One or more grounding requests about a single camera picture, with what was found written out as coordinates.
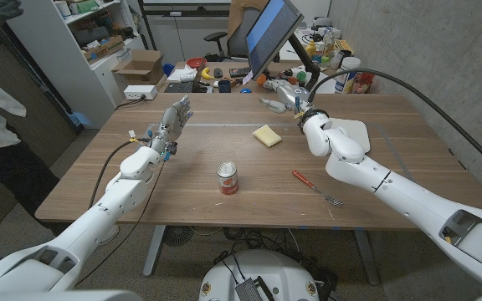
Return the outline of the person's black gloved hand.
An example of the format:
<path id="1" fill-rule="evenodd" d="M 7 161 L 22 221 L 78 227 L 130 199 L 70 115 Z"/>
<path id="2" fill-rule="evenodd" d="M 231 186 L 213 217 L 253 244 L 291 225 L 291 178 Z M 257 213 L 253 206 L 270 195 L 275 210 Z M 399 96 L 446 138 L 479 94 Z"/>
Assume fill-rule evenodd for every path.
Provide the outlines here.
<path id="1" fill-rule="evenodd" d="M 20 0 L 0 0 L 0 23 L 23 14 Z"/>

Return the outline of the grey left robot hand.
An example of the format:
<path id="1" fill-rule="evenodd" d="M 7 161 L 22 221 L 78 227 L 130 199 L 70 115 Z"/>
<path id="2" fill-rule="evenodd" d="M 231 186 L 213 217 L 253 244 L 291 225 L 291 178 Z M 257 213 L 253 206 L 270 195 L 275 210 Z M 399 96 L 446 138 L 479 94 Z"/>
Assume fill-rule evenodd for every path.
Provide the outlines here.
<path id="1" fill-rule="evenodd" d="M 192 114 L 189 96 L 186 94 L 164 111 L 149 147 L 164 156 L 168 146 L 182 134 L 182 129 Z"/>

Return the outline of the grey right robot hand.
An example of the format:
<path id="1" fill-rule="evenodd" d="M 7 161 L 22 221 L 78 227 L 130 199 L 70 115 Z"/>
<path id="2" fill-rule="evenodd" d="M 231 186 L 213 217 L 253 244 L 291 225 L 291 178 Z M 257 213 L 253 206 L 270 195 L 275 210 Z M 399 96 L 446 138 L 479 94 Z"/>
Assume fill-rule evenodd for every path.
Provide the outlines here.
<path id="1" fill-rule="evenodd" d="M 274 90 L 279 100 L 260 98 L 259 102 L 277 114 L 292 111 L 295 117 L 308 118 L 309 115 L 316 115 L 317 111 L 313 104 L 308 101 L 310 92 L 298 85 L 292 85 L 285 79 L 268 79 L 263 86 L 266 89 Z"/>

